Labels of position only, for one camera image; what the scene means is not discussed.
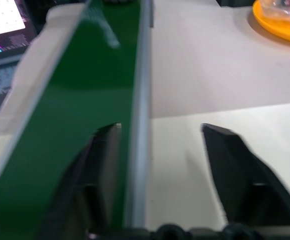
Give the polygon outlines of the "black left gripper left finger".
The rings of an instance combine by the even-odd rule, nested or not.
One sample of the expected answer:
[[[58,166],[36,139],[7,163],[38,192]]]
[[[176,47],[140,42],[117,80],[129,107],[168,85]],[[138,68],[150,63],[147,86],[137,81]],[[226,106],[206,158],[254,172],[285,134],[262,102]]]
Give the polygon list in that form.
[[[91,137],[66,169],[37,232],[37,240],[94,240],[113,219],[122,125]]]

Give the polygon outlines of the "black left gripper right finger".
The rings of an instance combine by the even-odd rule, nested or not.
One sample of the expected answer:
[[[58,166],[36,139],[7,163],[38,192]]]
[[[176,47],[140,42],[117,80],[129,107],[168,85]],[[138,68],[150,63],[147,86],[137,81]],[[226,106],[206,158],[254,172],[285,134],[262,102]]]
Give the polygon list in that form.
[[[290,226],[290,193],[230,129],[201,126],[210,170],[230,223]]]

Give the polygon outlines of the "green conveyor belt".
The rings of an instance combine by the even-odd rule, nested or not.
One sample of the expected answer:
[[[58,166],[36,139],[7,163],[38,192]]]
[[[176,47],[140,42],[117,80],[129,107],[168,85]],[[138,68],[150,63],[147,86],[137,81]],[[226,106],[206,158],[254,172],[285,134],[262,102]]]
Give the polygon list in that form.
[[[122,222],[141,0],[91,0],[0,175],[0,240],[35,240],[61,178],[100,128],[120,123]]]

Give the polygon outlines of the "beige conveyor side panel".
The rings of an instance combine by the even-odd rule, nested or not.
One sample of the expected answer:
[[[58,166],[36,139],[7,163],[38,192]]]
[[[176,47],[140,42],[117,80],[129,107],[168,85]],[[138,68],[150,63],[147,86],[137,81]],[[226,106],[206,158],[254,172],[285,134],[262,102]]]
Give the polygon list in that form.
[[[41,32],[18,63],[11,90],[0,107],[0,176],[70,42],[84,8],[84,3],[52,7]]]

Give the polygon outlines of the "orange plastic plate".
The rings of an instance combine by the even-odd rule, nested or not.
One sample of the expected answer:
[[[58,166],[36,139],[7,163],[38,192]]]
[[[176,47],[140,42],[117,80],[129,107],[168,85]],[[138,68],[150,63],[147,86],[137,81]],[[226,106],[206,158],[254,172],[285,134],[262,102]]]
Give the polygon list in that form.
[[[252,5],[255,20],[272,35],[290,42],[290,21],[275,20],[263,15],[260,0],[255,0]]]

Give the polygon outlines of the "open laptop computer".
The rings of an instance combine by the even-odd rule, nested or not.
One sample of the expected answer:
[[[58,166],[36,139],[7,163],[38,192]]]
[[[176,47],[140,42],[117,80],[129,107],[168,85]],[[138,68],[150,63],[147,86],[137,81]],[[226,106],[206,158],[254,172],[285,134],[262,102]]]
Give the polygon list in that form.
[[[36,36],[25,0],[0,0],[0,107],[19,61]]]

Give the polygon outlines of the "clear plastic bag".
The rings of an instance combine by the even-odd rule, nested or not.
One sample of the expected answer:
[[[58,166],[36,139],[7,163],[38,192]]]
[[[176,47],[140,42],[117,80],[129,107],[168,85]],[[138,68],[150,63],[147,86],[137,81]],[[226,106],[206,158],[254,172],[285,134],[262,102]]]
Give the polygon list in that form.
[[[265,17],[290,22],[290,0],[260,0],[260,5]]]

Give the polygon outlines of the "silver conveyor side rail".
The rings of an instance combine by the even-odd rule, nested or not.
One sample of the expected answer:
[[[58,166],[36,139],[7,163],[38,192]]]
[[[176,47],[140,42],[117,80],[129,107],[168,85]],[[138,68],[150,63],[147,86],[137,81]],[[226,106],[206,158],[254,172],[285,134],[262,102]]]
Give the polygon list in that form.
[[[148,179],[150,176],[151,78],[153,0],[140,0],[140,18],[133,90],[133,116],[130,135],[129,179],[125,224],[144,228],[147,220]]]

